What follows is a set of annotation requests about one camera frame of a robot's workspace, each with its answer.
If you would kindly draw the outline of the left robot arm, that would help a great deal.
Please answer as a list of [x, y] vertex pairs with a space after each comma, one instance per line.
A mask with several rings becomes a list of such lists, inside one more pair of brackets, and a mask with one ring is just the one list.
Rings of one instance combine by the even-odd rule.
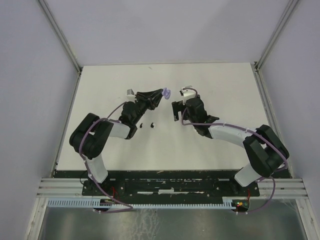
[[130, 140], [137, 131], [137, 123], [146, 111], [155, 110], [162, 98], [168, 100], [171, 91], [160, 88], [149, 92], [134, 93], [127, 90], [128, 101], [116, 109], [122, 108], [117, 120], [110, 116], [100, 118], [88, 113], [69, 138], [69, 144], [84, 161], [89, 178], [94, 181], [93, 189], [99, 195], [106, 195], [111, 189], [111, 183], [106, 180], [108, 171], [104, 165], [102, 151], [108, 138]]

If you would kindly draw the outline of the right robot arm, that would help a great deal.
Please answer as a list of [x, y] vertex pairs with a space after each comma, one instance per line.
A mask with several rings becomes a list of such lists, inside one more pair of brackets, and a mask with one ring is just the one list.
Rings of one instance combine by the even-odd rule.
[[173, 101], [171, 105], [175, 121], [193, 126], [203, 137], [225, 141], [245, 150], [249, 163], [238, 170], [229, 183], [234, 195], [242, 195], [252, 182], [269, 178], [288, 166], [289, 151], [270, 126], [263, 124], [251, 129], [223, 122], [207, 113], [199, 96]]

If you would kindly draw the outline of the purple earbud charging case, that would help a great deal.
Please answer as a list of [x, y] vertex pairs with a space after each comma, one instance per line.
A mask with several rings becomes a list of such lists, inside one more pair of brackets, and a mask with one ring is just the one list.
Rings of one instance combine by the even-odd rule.
[[167, 87], [162, 89], [162, 96], [168, 100], [171, 97], [171, 90], [168, 89]]

